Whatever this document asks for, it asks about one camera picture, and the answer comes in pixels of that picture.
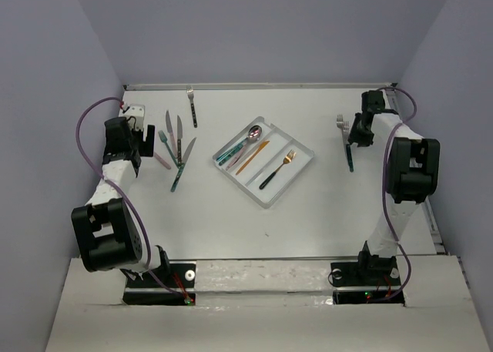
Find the teal handled silver fork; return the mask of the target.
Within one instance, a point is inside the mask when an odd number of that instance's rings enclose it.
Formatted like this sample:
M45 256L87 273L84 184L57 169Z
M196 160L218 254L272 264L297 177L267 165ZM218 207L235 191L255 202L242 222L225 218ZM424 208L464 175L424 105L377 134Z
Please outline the teal handled silver fork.
M344 141L344 148L345 148L346 157L347 157L347 164L348 164L350 172L352 173L354 171L354 162L353 162L351 147L350 147L350 143L349 143L349 135L350 135L349 122L343 121L342 136L343 136L343 141Z

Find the teal handled knife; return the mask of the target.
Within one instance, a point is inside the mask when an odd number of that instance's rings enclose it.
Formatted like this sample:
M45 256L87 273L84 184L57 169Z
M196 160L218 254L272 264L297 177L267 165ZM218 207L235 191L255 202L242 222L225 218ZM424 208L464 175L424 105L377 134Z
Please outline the teal handled knife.
M191 140L191 142L189 143L189 145L186 148L186 151L184 153L184 157L182 159L182 163L180 164L180 167L178 169L178 173L176 174L176 177L175 177L175 179L173 181L173 184L171 186L171 189L170 189L170 192L171 193L174 193L176 191L176 188L177 188L177 186L179 184L179 180L180 180L180 178L181 178L181 176L183 174L183 171L185 169L186 163L188 162L189 156L190 156L190 154L191 154L191 152L193 150L193 147L194 147L195 143L196 143L196 137L194 137Z

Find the black handled silver fork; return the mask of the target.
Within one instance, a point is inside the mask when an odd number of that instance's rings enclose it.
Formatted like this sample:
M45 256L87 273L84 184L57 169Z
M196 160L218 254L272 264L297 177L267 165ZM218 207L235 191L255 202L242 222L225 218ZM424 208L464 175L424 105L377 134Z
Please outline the black handled silver fork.
M198 123L197 123L197 118L196 118L196 108L195 108L195 102L194 102L194 89L191 85L188 85L186 87L186 94L189 99L190 103L190 108L191 108L191 114L192 114L192 119L193 119L193 127L197 128Z

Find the blue metal spoon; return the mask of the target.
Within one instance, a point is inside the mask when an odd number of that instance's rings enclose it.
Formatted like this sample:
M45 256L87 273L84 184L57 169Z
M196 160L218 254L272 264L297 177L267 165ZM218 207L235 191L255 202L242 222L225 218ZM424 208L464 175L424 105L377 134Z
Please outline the blue metal spoon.
M224 152L223 154L221 154L220 156L218 156L216 158L216 162L220 162L222 159L224 159L226 156L228 156L236 147L232 147L230 149L228 149L226 152Z

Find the gold fork black handle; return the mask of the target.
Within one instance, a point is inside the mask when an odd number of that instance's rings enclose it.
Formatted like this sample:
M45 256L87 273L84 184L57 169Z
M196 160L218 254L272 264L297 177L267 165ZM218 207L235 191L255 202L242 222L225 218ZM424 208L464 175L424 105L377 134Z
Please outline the gold fork black handle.
M283 158L283 162L281 163L280 166L278 166L260 185L259 189L263 190L269 183L270 181L275 177L275 175L282 169L283 166L289 164L292 162L293 158L296 156L297 152L294 151L293 149L288 152L288 154L285 155Z

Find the pink handled silver spoon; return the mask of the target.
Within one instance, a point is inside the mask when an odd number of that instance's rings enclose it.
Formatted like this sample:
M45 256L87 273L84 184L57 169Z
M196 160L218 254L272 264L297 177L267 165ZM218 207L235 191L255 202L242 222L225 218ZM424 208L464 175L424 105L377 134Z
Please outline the pink handled silver spoon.
M236 163L237 161L240 159L240 157L246 152L247 150L247 147L249 146L249 144L252 144L254 142L249 142L246 146L244 146L238 153L236 153L234 156L232 156L227 162L227 166L225 168L225 170L229 170L231 169Z

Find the orange plastic knife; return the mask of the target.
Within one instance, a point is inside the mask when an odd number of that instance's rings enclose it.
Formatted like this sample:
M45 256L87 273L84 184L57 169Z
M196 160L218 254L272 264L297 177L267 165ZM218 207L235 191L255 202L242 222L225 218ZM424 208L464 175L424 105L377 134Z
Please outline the orange plastic knife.
M255 152L243 163L243 165L236 171L235 175L238 176L249 164L250 162L270 143L269 140L262 142Z

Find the all silver fork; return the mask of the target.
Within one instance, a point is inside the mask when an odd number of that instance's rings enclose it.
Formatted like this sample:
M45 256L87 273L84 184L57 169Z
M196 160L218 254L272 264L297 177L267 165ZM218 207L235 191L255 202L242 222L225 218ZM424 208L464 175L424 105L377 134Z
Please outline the all silver fork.
M337 125L337 128L341 132L341 137L342 137L343 143L346 143L346 141L345 141L345 131L344 131L344 116L342 114L338 114L337 115L336 125Z

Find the teal handled silver spoon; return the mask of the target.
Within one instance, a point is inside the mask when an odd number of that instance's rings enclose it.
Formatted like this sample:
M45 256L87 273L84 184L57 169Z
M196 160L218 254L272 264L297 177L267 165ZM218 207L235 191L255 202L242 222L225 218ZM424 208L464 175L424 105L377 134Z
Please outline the teal handled silver spoon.
M219 166L222 166L226 163L232 156L238 153L244 146L246 146L249 142L256 142L262 134L262 127L259 125L252 126L246 137L244 137L238 144L235 145L235 149L224 159L222 159L219 163Z

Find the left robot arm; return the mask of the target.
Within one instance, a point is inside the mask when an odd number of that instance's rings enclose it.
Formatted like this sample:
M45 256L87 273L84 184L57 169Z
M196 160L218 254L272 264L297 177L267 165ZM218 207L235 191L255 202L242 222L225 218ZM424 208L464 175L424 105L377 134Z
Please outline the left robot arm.
M143 273L150 284L161 287L171 275L168 256L139 232L135 207L127 201L142 158L153 156L155 126L145 129L142 116L115 117L104 126L106 145L96 168L100 181L89 201L71 214L82 262L89 272Z

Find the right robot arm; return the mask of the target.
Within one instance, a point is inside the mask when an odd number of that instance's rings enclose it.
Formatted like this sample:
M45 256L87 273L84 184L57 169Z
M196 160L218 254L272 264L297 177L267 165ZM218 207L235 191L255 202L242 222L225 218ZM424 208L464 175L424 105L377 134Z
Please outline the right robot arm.
M386 107L383 89L366 91L361 100L348 142L369 147L376 136L385 141L382 214L354 266L356 278L372 284L397 267L397 248L412 214L437 189L441 146L414 132L397 111Z

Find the teal plastic fork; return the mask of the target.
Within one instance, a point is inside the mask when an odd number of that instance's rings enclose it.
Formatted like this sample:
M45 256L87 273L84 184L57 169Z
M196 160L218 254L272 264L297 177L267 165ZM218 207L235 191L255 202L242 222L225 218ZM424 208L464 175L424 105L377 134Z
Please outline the teal plastic fork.
M168 138L166 137L166 134L164 133L164 131L159 130L158 131L158 137L159 137L160 141L165 145L165 147L166 147L172 161L174 162L175 166L177 168L179 168L179 163L177 162L177 159L176 159L172 149L169 146Z

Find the white divided cutlery tray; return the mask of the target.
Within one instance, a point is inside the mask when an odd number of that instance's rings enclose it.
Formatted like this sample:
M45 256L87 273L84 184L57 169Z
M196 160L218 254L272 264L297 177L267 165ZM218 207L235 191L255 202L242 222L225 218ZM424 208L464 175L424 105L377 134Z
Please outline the white divided cutlery tray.
M238 144L247 136L249 129L254 125L262 127L260 138L256 142L249 144L246 152L231 169L225 170L226 163L219 166L216 158ZM270 143L236 176L236 171L255 152L257 147L267 140ZM263 190L260 190L259 185L281 165L285 155L292 149L297 152L292 162L283 166L270 183ZM258 116L213 154L213 163L220 172L253 201L264 209L268 209L282 196L289 185L299 177L314 157L315 153L312 149L309 149L273 123L266 122L262 116Z

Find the pink handled knife left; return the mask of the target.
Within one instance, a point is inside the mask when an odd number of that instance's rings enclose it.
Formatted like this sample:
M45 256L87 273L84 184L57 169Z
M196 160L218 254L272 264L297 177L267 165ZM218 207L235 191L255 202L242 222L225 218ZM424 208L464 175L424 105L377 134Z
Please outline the pink handled knife left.
M174 133L173 133L173 125L171 122L171 117L170 117L169 111L166 111L165 120L166 120L166 130L169 134L169 141L171 143L173 155L175 157L177 157L176 140L175 140Z

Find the pink handled knife right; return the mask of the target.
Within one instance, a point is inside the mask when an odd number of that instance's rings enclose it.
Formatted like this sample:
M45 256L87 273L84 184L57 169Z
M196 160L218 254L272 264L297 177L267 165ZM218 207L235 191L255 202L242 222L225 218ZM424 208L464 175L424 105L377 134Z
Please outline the pink handled knife right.
M182 138L183 138L183 124L180 116L177 116L177 162L179 166L182 164Z

